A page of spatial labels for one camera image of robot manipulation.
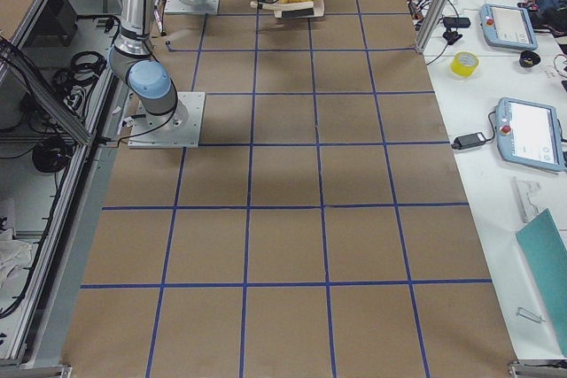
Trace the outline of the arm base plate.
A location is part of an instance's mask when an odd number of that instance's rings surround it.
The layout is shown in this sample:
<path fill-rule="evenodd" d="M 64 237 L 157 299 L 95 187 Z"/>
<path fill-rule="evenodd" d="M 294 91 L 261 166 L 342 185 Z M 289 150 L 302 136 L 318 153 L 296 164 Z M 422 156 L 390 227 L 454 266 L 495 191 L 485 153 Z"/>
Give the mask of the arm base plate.
<path fill-rule="evenodd" d="M 217 15 L 220 0 L 166 0 L 167 15 Z"/>
<path fill-rule="evenodd" d="M 163 116 L 149 114 L 139 102 L 128 146 L 134 149 L 197 148 L 200 140 L 205 92 L 179 92 L 176 110 Z"/>

